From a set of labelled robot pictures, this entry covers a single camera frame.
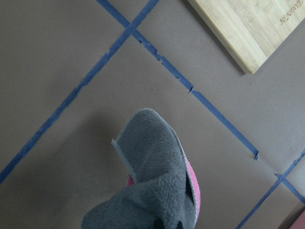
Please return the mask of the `grey and pink cloth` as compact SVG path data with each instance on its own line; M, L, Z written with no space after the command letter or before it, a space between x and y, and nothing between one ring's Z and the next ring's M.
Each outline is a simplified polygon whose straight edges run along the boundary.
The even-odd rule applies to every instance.
M175 131L153 109L135 113L112 145L126 187L83 218L83 229L193 229L200 189Z

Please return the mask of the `bamboo cutting board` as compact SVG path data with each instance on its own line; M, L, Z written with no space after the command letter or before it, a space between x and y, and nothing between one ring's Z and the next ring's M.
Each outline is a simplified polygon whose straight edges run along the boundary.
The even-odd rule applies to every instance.
M244 73L254 74L305 18L303 0L191 0Z

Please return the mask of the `pink plastic bin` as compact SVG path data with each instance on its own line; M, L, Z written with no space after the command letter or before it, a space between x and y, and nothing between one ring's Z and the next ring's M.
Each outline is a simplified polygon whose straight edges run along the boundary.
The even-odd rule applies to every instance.
M294 209L280 224L278 229L304 229L305 207Z

